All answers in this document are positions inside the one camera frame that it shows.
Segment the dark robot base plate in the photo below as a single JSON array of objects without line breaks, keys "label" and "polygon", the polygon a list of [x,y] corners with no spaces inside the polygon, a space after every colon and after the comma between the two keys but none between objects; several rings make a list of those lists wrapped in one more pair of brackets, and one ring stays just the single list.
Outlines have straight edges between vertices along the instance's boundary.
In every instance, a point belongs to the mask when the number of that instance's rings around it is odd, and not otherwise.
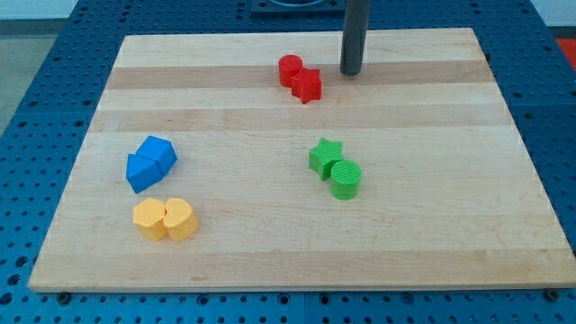
[{"label": "dark robot base plate", "polygon": [[342,14],[345,0],[248,0],[252,16]]}]

